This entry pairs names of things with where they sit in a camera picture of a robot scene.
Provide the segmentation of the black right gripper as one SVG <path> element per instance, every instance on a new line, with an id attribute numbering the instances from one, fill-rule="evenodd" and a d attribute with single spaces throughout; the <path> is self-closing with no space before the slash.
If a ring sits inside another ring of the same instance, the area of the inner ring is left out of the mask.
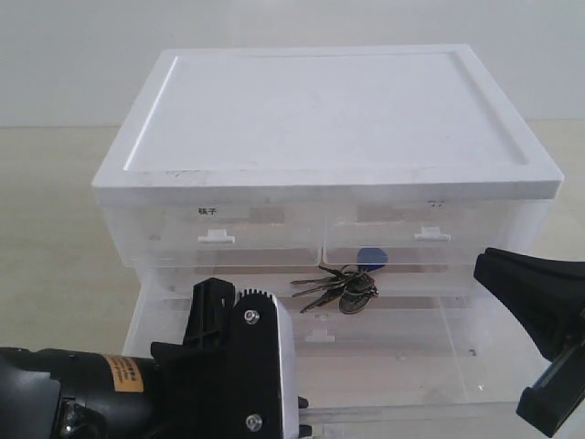
<path id="1" fill-rule="evenodd" d="M 487 248 L 474 279 L 525 329 L 549 366 L 523 390 L 527 423 L 564 423 L 584 400 L 584 263 Z"/>

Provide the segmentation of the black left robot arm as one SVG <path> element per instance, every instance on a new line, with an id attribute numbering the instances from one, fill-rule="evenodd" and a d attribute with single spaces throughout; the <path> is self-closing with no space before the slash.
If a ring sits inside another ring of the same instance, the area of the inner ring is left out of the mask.
<path id="1" fill-rule="evenodd" d="M 308 438 L 293 323 L 268 292 L 208 278 L 183 339 L 148 358 L 1 351 L 4 438 Z"/>

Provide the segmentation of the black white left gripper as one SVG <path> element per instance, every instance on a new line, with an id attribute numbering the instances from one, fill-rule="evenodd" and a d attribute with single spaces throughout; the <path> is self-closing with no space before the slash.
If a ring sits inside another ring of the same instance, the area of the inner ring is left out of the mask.
<path id="1" fill-rule="evenodd" d="M 237 296 L 215 277 L 193 286 L 181 344 L 154 342 L 167 411 L 158 438 L 308 438 L 292 337 L 266 293 Z"/>

